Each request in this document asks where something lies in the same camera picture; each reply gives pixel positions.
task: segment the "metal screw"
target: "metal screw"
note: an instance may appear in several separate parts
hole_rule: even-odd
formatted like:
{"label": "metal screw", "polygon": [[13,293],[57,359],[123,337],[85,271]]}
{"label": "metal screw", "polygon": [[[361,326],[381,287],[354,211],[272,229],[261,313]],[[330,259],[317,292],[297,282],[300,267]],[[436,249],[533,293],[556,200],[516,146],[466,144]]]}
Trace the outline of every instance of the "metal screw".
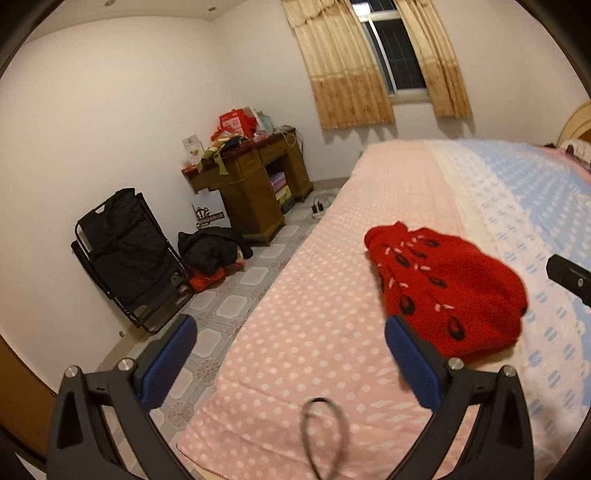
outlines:
{"label": "metal screw", "polygon": [[512,365],[505,365],[503,367],[503,373],[506,377],[512,378],[517,375],[517,370],[515,370],[515,368]]}
{"label": "metal screw", "polygon": [[134,367],[134,359],[133,358],[124,358],[123,360],[119,361],[117,364],[117,368],[119,370],[123,370],[123,372],[127,372]]}
{"label": "metal screw", "polygon": [[464,368],[464,362],[462,362],[461,358],[450,358],[447,361],[447,364],[449,365],[449,368],[451,368],[452,370],[461,370],[462,368]]}
{"label": "metal screw", "polygon": [[72,365],[72,366],[66,368],[65,375],[68,378],[74,378],[76,375],[78,375],[78,367],[75,365]]}

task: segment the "pink blanket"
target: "pink blanket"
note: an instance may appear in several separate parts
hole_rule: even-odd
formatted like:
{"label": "pink blanket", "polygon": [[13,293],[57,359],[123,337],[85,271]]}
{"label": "pink blanket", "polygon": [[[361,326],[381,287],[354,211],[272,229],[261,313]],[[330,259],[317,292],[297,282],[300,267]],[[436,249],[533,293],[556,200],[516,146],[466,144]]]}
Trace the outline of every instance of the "pink blanket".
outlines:
{"label": "pink blanket", "polygon": [[[340,477],[382,480],[429,419],[384,342],[385,314],[363,236],[398,220],[459,236],[465,229],[428,147],[392,143],[368,148],[236,338],[215,394],[178,444],[204,469],[232,480],[312,478],[301,406],[322,396],[348,416],[350,452]],[[330,465],[337,426],[326,416],[309,433],[317,463]],[[442,472],[465,438],[464,428]]]}

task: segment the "shopping bag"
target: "shopping bag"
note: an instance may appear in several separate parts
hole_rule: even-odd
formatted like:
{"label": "shopping bag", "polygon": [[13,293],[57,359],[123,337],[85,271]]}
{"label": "shopping bag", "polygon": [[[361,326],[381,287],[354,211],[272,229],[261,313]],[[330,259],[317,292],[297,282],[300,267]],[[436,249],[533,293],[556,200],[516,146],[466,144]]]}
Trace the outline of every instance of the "shopping bag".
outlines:
{"label": "shopping bag", "polygon": [[230,219],[224,207],[219,190],[201,190],[193,198],[193,209],[197,216],[197,228],[207,226],[230,227]]}

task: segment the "beige curtain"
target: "beige curtain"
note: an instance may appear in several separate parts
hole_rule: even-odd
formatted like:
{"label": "beige curtain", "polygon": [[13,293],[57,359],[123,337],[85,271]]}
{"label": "beige curtain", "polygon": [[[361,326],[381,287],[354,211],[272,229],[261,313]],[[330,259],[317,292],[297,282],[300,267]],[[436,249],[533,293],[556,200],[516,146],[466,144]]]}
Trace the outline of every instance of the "beige curtain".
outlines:
{"label": "beige curtain", "polygon": [[436,116],[472,118],[456,53],[431,0],[394,0],[423,72]]}
{"label": "beige curtain", "polygon": [[282,0],[324,129],[394,122],[388,91],[349,0]]}

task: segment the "pile of clothes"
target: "pile of clothes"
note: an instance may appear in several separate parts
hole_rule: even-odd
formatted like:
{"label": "pile of clothes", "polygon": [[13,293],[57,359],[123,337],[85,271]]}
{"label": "pile of clothes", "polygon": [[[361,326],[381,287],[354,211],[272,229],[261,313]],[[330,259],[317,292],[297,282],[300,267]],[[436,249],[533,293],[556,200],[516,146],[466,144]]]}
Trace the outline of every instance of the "pile of clothes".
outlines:
{"label": "pile of clothes", "polygon": [[178,253],[191,269],[191,286],[196,292],[223,279],[228,272],[241,270],[252,249],[233,228],[211,226],[195,233],[178,234]]}

